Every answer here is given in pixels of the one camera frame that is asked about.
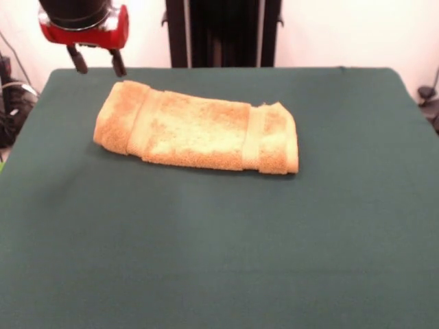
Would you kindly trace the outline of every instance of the green table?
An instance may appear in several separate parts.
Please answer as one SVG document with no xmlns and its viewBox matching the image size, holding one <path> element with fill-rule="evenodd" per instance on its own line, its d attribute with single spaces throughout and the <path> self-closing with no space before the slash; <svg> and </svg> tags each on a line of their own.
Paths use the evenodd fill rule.
<svg viewBox="0 0 439 329">
<path fill-rule="evenodd" d="M 387 69 L 132 69 L 281 101 L 298 175 L 183 169 L 92 142 L 117 81 L 56 71 L 0 175 L 0 327 L 439 328 L 439 140 Z"/>
</svg>

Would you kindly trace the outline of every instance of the black frame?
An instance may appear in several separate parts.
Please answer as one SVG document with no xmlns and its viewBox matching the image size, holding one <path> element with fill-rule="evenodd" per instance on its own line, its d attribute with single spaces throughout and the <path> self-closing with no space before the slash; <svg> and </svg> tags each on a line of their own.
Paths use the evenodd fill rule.
<svg viewBox="0 0 439 329">
<path fill-rule="evenodd" d="M 216 1 L 222 1 L 221 3 L 223 3 L 224 6 L 234 5 L 239 2 L 237 0 Z M 237 29 L 232 46 L 223 46 L 221 49 L 221 66 L 257 65 L 256 49 L 259 1 L 260 0 L 240 0 L 240 3 L 246 6 L 246 13 L 241 16 L 243 21 L 240 23 L 239 29 Z M 206 28 L 207 25 L 211 24 L 211 21 L 205 18 L 205 13 L 200 12 L 200 6 L 204 5 L 206 0 L 190 0 L 190 2 L 192 67 L 212 67 L 214 66 L 212 54 L 213 41 L 210 31 Z M 282 0 L 265 0 L 261 52 L 261 66 L 264 67 L 274 66 L 277 25 L 281 13 L 281 2 Z M 166 8 L 171 65 L 176 68 L 188 67 L 184 0 L 166 0 Z"/>
</svg>

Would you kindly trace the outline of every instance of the towel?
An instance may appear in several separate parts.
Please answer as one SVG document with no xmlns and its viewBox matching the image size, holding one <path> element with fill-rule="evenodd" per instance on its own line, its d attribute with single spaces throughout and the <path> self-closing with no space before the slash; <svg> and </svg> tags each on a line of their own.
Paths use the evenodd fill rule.
<svg viewBox="0 0 439 329">
<path fill-rule="evenodd" d="M 97 115 L 103 148 L 162 165 L 298 173 L 293 116 L 277 102 L 248 103 L 117 82 Z"/>
</svg>

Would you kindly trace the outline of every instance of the black cable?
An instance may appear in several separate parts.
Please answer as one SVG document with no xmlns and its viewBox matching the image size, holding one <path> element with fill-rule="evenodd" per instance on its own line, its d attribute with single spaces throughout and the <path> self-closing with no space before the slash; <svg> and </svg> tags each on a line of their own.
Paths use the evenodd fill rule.
<svg viewBox="0 0 439 329">
<path fill-rule="evenodd" d="M 4 43 L 9 47 L 9 49 L 11 49 L 12 53 L 15 56 L 16 61 L 18 62 L 19 66 L 20 66 L 20 69 L 22 70 L 22 72 L 26 78 L 27 83 L 31 86 L 32 84 L 30 82 L 29 76 L 27 75 L 26 70 L 24 69 L 23 65 L 21 64 L 20 58 L 16 54 L 15 49 L 10 45 L 8 40 L 6 40 L 5 36 L 3 35 L 3 33 L 1 33 L 1 31 L 0 31 L 0 37 L 3 39 Z"/>
<path fill-rule="evenodd" d="M 438 81 L 439 81 L 439 68 L 436 71 L 436 77 L 434 78 L 434 83 L 433 83 L 433 86 L 431 87 L 431 92 L 430 92 L 430 95 L 428 96 L 428 98 L 432 98 L 434 96 L 436 86 L 438 85 Z"/>
</svg>

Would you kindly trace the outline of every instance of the black metal stand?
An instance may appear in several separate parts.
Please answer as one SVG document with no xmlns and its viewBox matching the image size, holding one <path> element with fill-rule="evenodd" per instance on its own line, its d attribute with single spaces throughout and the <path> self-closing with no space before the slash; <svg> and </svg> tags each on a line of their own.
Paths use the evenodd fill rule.
<svg viewBox="0 0 439 329">
<path fill-rule="evenodd" d="M 172 67 L 274 66 L 281 0 L 166 0 L 166 8 Z"/>
</svg>

